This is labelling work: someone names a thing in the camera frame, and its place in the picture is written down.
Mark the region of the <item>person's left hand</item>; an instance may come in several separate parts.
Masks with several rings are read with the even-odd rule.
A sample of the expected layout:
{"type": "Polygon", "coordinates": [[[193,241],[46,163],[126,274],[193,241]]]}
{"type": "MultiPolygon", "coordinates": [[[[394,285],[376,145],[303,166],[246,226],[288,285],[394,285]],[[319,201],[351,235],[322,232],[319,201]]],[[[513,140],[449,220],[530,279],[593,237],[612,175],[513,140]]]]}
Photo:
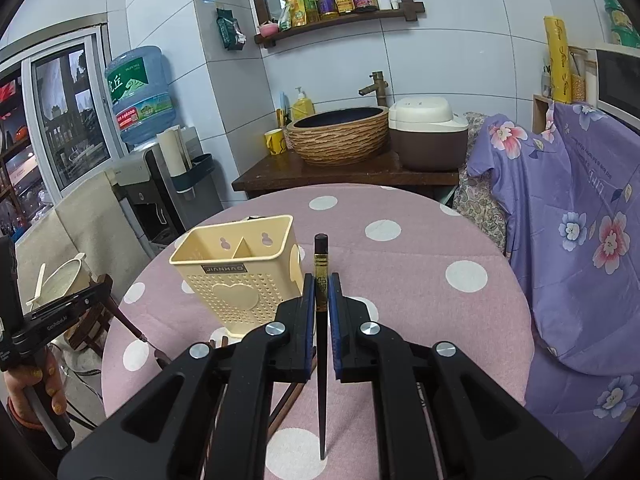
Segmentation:
{"type": "Polygon", "coordinates": [[[17,422],[28,428],[43,430],[43,426],[27,399],[24,390],[43,384],[47,400],[57,415],[66,413],[67,401],[58,361],[50,350],[46,351],[43,366],[19,366],[3,373],[6,390],[8,390],[8,408],[17,422]]]}

